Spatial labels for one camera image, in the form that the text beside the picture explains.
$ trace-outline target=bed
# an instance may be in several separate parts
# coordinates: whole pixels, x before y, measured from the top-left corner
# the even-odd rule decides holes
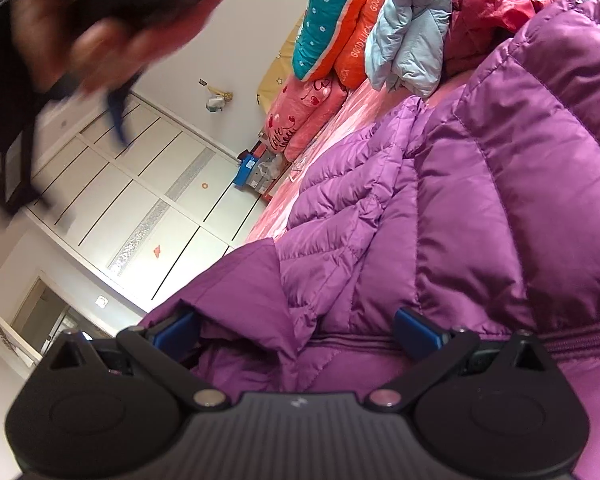
[[[428,99],[427,104],[435,106],[449,92],[466,83],[470,75],[470,72],[465,72],[442,84]],[[352,92],[340,111],[330,119],[304,153],[287,170],[269,205],[247,236],[246,242],[269,237],[277,239],[282,236],[286,231],[286,220],[298,198],[298,190],[306,170],[331,146],[375,121],[409,95],[406,88],[391,93],[387,93],[385,89],[378,92],[371,88],[368,80]]]

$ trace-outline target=pink pillow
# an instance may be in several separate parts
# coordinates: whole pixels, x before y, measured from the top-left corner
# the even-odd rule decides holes
[[[282,92],[271,105],[264,131],[275,153],[285,151],[295,133],[331,94],[333,76],[316,81],[300,81],[295,75],[286,80]]]
[[[291,137],[285,148],[285,158],[293,162],[298,158],[309,142],[322,130],[324,125],[335,114],[340,111],[344,101],[347,99],[347,89],[340,83],[340,80],[331,75],[331,92],[324,102],[318,106],[317,110],[311,114],[311,117],[296,131]]]

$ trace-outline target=human hand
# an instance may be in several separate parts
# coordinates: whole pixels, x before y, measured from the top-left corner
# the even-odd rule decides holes
[[[65,24],[66,0],[15,0],[13,39],[41,90],[71,72],[88,94],[118,88],[148,64],[189,43],[221,1],[202,0],[173,22],[139,32],[106,18],[71,38]]]

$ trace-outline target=yellow fabric with stars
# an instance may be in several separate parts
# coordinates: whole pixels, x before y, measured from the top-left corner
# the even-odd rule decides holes
[[[280,48],[276,59],[273,60],[269,70],[267,70],[264,78],[262,78],[260,86],[258,86],[258,104],[262,107],[264,113],[269,112],[269,108],[271,108],[274,99],[282,90],[282,85],[286,81],[286,78],[293,72],[291,59],[294,55],[296,39],[298,38],[298,29],[303,19],[304,15],[300,17],[294,30],[286,38],[285,44]]]

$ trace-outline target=silver glitter strip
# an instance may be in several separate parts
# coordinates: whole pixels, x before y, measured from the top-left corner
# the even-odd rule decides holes
[[[202,169],[211,161],[214,155],[214,151],[209,148],[202,150],[193,162],[189,164],[189,167],[184,170],[171,185],[165,195],[176,202],[184,193],[184,190],[186,190],[200,174],[200,171],[202,171]],[[109,267],[107,267],[111,272],[116,276],[119,276],[125,271],[126,266],[136,255],[138,249],[142,246],[151,231],[154,230],[168,210],[169,204],[162,200],[158,200],[154,206],[152,206],[151,210],[140,221],[129,238],[126,239],[126,242],[122,245],[118,254],[116,254],[109,264]]]

